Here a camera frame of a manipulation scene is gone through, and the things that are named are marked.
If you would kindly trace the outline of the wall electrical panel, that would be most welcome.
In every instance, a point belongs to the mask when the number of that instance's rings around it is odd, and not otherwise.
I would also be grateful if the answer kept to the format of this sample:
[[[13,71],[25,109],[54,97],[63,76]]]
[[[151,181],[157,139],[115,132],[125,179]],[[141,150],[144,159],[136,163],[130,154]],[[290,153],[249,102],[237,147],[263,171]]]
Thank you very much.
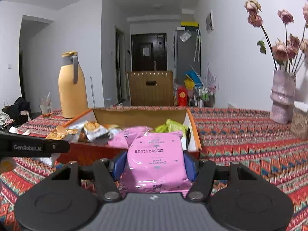
[[[205,23],[206,23],[207,33],[211,33],[213,31],[213,11],[212,10],[206,16]]]

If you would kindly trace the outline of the yellow box on fridge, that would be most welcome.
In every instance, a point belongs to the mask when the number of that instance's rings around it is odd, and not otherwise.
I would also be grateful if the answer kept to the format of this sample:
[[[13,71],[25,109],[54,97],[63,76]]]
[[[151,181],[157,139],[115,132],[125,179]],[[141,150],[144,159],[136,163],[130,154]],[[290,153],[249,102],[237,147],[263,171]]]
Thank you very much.
[[[191,22],[191,21],[181,21],[182,27],[199,27],[199,23],[197,22]]]

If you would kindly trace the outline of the green snack bar packet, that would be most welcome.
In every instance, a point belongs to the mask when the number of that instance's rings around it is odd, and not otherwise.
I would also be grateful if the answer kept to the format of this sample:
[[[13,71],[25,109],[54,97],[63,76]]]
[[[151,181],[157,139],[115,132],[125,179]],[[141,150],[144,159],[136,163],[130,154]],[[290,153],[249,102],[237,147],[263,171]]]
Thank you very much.
[[[185,136],[188,131],[188,127],[172,119],[167,119],[165,124],[159,125],[153,130],[153,132],[155,133],[167,133],[177,131],[181,131],[183,133],[183,136]]]

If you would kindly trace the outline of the clear plastic storage jar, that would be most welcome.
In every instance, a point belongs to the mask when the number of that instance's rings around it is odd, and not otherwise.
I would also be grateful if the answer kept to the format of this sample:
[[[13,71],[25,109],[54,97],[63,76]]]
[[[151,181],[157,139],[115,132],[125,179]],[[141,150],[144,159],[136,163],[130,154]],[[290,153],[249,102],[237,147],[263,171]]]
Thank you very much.
[[[294,101],[291,132],[300,139],[307,139],[308,112],[307,104],[303,102]]]

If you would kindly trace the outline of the small cracker packet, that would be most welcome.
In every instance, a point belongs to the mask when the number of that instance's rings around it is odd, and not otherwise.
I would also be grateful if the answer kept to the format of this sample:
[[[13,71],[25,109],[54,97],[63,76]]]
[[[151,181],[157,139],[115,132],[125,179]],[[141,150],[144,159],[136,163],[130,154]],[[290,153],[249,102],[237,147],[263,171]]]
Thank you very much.
[[[62,126],[57,126],[53,131],[51,131],[46,139],[49,140],[64,140],[66,137],[74,136],[77,134],[78,129],[69,129]]]

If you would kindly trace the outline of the pink snack packet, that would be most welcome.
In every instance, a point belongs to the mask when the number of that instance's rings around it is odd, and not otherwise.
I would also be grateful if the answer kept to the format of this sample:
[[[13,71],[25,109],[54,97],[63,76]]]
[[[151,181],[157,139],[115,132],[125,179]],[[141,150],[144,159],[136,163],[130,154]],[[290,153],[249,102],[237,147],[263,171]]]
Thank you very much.
[[[186,196],[192,183],[184,163],[183,132],[146,132],[136,138],[127,152],[120,177],[122,194],[181,193]]]
[[[147,126],[134,126],[125,129],[113,128],[109,131],[109,147],[128,149],[136,138],[143,136],[146,132],[153,130]]]

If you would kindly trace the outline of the grey refrigerator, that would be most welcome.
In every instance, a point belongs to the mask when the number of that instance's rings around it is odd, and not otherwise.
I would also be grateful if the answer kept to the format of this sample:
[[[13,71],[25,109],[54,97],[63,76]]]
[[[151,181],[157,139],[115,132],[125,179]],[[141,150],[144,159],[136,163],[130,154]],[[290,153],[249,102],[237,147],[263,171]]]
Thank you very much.
[[[199,36],[199,28],[196,27],[174,31],[174,82],[178,85],[184,85],[187,72],[201,72]]]

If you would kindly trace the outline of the yellow thermos jug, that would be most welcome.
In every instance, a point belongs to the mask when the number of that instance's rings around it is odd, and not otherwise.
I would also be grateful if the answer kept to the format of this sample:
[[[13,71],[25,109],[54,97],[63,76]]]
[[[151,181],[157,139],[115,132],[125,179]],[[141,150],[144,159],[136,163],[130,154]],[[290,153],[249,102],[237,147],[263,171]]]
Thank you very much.
[[[86,82],[78,60],[78,52],[62,54],[59,71],[59,99],[64,118],[74,118],[88,110]]]

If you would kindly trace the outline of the white barcode cracker packet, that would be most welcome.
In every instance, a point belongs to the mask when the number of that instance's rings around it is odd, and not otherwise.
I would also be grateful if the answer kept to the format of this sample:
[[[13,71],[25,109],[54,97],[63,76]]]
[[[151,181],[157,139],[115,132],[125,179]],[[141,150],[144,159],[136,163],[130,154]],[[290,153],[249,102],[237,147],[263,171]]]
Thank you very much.
[[[86,121],[83,127],[84,133],[90,142],[108,133],[108,130],[101,124],[93,121]]]

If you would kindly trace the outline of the glass cup with drink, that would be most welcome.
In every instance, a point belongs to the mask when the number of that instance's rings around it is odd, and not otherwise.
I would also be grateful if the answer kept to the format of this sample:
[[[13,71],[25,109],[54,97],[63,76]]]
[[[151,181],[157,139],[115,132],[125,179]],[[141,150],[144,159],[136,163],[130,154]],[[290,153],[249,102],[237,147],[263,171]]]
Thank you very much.
[[[48,118],[52,114],[52,99],[49,92],[45,99],[39,99],[39,107],[43,118]]]

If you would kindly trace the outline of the wooden chair back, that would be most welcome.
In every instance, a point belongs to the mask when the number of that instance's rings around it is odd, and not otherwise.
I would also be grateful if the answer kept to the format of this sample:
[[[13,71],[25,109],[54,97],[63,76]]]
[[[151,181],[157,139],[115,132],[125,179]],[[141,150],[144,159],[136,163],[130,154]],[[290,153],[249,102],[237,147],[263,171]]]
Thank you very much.
[[[128,71],[132,106],[172,106],[172,71]]]

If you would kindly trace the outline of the dark entrance door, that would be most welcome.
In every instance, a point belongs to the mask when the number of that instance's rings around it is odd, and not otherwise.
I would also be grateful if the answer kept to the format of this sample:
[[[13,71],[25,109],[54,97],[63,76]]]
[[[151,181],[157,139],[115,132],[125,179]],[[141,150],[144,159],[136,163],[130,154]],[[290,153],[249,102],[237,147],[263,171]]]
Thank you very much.
[[[132,71],[166,71],[167,34],[131,35],[131,53]]]

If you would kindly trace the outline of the pink textured vase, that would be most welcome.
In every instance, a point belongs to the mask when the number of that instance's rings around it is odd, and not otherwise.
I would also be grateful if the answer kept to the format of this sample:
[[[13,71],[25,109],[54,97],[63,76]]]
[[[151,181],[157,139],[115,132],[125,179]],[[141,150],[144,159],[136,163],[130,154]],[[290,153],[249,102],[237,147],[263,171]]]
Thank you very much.
[[[274,70],[270,98],[273,105],[270,119],[279,124],[291,121],[291,107],[295,101],[296,76],[283,70]]]

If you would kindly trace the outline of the red cardboard snack box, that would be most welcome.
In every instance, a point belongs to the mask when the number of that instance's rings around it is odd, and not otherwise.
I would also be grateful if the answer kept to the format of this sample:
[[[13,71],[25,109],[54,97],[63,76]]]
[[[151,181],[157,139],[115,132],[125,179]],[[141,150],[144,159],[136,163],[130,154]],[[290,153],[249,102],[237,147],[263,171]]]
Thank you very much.
[[[91,165],[100,158],[111,159],[121,151],[127,150],[133,140],[165,124],[168,119],[188,127],[187,134],[182,137],[182,148],[198,159],[202,147],[196,124],[189,108],[117,106],[110,109],[88,109],[68,121],[63,126],[64,128],[81,129],[84,123],[89,121],[104,127],[117,125],[120,132],[107,141],[96,139],[93,142],[80,142],[78,141],[78,136],[75,136],[70,142],[69,152],[62,153],[56,161],[63,164],[76,161],[80,165]]]

